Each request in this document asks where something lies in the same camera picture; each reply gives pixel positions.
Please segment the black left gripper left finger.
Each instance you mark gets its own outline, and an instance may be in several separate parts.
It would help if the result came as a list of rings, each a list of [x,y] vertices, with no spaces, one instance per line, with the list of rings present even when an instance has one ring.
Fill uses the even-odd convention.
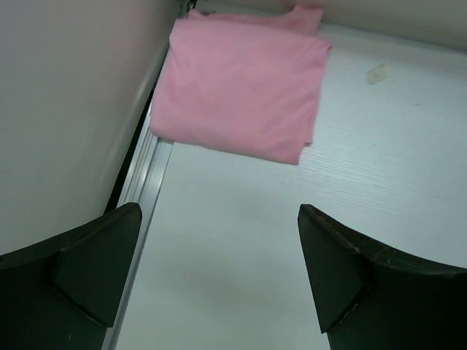
[[[2,349],[100,349],[114,326],[142,210],[126,203],[1,256]]]

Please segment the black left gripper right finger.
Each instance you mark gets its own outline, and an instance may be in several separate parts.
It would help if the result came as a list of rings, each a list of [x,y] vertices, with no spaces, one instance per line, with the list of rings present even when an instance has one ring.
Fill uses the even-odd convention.
[[[309,204],[298,231],[332,349],[466,347],[465,268],[402,252]]]

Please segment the pink t shirt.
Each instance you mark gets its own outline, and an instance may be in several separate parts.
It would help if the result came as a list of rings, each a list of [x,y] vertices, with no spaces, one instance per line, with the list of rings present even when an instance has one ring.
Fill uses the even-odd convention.
[[[331,43],[322,7],[270,17],[205,15],[175,22],[153,94],[162,139],[295,165],[311,144]]]

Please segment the aluminium table frame rail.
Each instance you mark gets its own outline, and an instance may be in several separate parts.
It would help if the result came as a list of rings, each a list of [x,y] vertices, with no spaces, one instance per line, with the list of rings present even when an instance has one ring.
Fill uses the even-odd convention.
[[[152,135],[150,113],[147,113],[117,202],[118,206],[129,202],[139,204],[142,210],[142,223],[116,320],[114,326],[107,330],[104,338],[102,345],[104,350],[116,348],[172,147],[170,141]]]

